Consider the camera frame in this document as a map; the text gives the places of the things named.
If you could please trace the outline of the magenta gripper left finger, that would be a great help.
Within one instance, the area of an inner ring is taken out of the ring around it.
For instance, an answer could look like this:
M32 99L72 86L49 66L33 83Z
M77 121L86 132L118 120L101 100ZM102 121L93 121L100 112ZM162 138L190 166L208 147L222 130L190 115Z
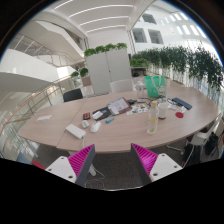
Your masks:
M83 187L95 155L95 145L92 144L69 157L60 156L46 171Z

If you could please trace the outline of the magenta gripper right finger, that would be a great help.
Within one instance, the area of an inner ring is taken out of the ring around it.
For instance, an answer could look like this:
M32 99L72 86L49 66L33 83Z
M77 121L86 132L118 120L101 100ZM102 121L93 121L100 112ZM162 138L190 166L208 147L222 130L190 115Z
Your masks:
M131 154L143 185L147 185L182 169L167 154L156 154L134 143L131 144Z

